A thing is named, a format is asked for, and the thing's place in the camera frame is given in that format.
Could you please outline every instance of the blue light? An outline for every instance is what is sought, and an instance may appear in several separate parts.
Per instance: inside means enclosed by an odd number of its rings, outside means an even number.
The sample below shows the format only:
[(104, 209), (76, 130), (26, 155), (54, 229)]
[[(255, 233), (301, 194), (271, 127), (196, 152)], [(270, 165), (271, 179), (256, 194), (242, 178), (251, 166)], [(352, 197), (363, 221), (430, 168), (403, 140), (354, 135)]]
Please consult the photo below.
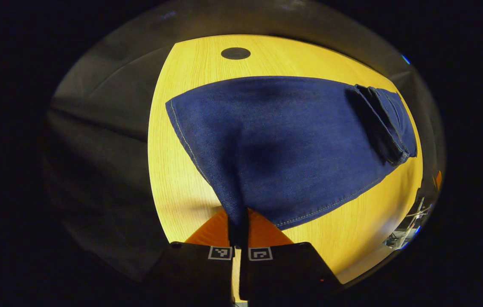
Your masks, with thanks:
[(409, 60), (407, 60), (407, 58), (405, 58), (405, 56), (404, 56), (404, 55), (401, 55), (401, 56), (403, 57), (403, 59), (405, 59), (405, 62), (406, 62), (407, 64), (409, 64), (409, 65), (410, 65)]

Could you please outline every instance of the denim fabric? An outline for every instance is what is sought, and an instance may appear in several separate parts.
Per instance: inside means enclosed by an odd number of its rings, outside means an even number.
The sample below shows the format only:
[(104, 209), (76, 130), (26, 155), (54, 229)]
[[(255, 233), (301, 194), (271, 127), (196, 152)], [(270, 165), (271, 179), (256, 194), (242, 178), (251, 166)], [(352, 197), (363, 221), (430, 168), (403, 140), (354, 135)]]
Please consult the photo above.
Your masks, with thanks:
[(245, 207), (279, 229), (367, 191), (416, 140), (396, 93), (320, 78), (234, 78), (166, 103), (197, 169), (235, 225)]

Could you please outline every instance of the jeans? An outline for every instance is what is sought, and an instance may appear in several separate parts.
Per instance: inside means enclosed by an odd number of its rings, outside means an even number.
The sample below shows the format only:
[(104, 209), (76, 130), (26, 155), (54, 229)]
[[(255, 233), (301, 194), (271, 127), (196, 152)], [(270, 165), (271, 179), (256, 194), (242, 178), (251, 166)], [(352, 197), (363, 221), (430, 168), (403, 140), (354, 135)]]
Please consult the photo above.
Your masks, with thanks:
[(416, 156), (399, 95), (320, 78), (234, 78), (166, 103), (183, 147), (234, 225), (318, 218)]

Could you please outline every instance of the yellow wooden tabletop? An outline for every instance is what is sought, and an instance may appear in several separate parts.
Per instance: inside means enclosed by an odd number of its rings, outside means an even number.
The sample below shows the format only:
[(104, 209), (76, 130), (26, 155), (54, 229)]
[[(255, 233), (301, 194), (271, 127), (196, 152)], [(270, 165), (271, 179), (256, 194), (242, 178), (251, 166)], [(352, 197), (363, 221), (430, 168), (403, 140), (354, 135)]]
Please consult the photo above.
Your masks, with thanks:
[[(222, 50), (229, 47), (246, 48), (251, 56), (243, 60), (223, 58)], [(148, 125), (152, 195), (170, 242), (185, 241), (221, 204), (175, 135), (165, 103), (202, 85), (247, 76), (325, 78), (398, 93), (391, 81), (364, 64), (310, 43), (264, 35), (220, 35), (176, 43), (156, 83)], [(312, 243), (335, 273), (374, 251), (415, 201), (423, 165), (419, 135), (410, 112), (409, 116), (416, 134), (417, 157), (409, 158), (355, 200), (284, 231), (295, 243)], [(234, 257), (237, 301), (238, 276), (239, 257)]]

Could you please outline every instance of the wood grain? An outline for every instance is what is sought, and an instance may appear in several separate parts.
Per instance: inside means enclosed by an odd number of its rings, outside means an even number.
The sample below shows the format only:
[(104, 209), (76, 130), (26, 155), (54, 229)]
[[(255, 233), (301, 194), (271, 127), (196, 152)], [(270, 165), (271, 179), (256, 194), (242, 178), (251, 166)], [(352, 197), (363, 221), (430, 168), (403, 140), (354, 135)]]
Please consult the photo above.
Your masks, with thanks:
[[(221, 51), (229, 47), (246, 48), (251, 56), (243, 60), (222, 58)], [(212, 82), (267, 75), (325, 78), (398, 92), (392, 82), (364, 64), (300, 41), (263, 35), (220, 35), (176, 43), (158, 78), (148, 125), (152, 195), (169, 241), (185, 241), (221, 204), (175, 135), (166, 101)], [(310, 241), (333, 272), (345, 270), (374, 251), (415, 201), (422, 180), (422, 153), (412, 115), (410, 120), (417, 139), (417, 157), (408, 159), (357, 199), (284, 231), (294, 242)], [(237, 299), (239, 257), (234, 258), (234, 268)]]

